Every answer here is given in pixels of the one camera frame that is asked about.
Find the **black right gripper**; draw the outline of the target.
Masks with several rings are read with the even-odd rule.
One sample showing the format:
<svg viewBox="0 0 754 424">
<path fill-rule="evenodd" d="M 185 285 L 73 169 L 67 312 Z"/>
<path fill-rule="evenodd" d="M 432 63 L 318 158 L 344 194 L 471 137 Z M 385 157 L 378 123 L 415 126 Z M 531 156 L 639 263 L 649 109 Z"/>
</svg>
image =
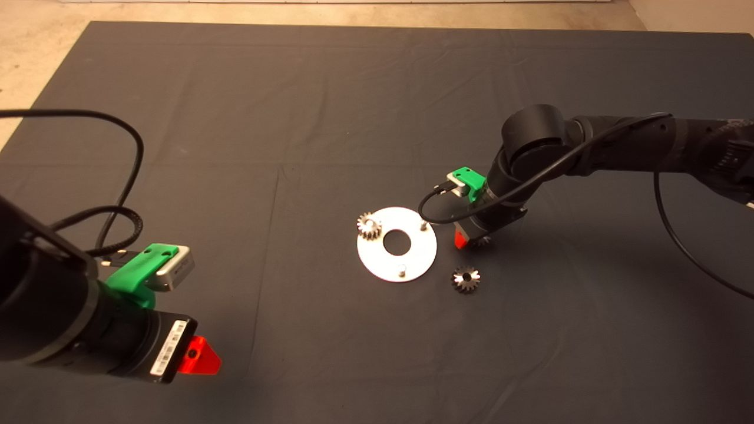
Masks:
<svg viewBox="0 0 754 424">
<path fill-rule="evenodd" d="M 480 197 L 469 205 L 469 210 L 493 204 L 492 207 L 475 214 L 468 219 L 468 235 L 461 229 L 455 229 L 454 245 L 463 250 L 469 245 L 469 238 L 485 238 L 498 229 L 508 226 L 526 214 L 526 201 L 503 201 L 495 203 L 497 198 Z"/>
</svg>

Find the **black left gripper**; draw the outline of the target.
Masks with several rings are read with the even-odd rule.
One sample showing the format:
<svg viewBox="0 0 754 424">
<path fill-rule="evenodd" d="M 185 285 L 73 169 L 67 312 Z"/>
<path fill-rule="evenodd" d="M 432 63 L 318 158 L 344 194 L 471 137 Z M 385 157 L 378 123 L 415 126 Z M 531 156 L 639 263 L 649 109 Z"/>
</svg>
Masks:
<svg viewBox="0 0 754 424">
<path fill-rule="evenodd" d="M 185 314 L 130 306 L 95 312 L 79 338 L 79 371 L 169 384 L 180 373 L 213 376 L 223 361 Z"/>
</svg>

